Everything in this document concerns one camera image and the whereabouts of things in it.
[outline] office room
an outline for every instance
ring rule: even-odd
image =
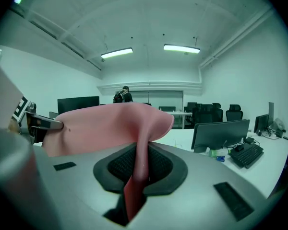
[[[286,23],[270,0],[12,0],[7,147],[35,228],[253,228],[288,192]]]

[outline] white desk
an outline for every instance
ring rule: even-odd
[[[172,129],[156,142],[193,152],[191,150],[193,133],[193,129]],[[283,138],[270,140],[262,136],[252,138],[260,142],[264,154],[251,168],[239,168],[229,155],[225,157],[223,164],[252,183],[268,198],[283,171],[288,155],[288,140]]]
[[[192,116],[192,113],[183,113],[183,112],[166,112],[168,114],[171,114],[173,116],[182,116],[182,129],[184,129],[184,117],[185,116]]]

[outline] black mesh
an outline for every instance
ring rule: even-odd
[[[136,147],[130,149],[108,164],[109,172],[115,177],[127,183],[132,175],[135,162]]]
[[[150,184],[165,178],[173,169],[172,161],[151,147],[148,147],[148,166]]]

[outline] red cloth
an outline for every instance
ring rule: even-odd
[[[148,141],[160,139],[174,117],[143,103],[114,103],[59,115],[63,130],[48,131],[43,147],[50,157],[88,153],[137,142],[133,174],[124,187],[128,219],[143,205],[148,181]]]

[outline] pink cloth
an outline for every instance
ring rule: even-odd
[[[56,120],[64,123],[63,130],[48,131],[42,145],[51,157],[137,142],[133,173],[124,187],[127,216],[132,220],[144,203],[148,141],[167,134],[174,117],[142,103],[116,103],[63,113]]]

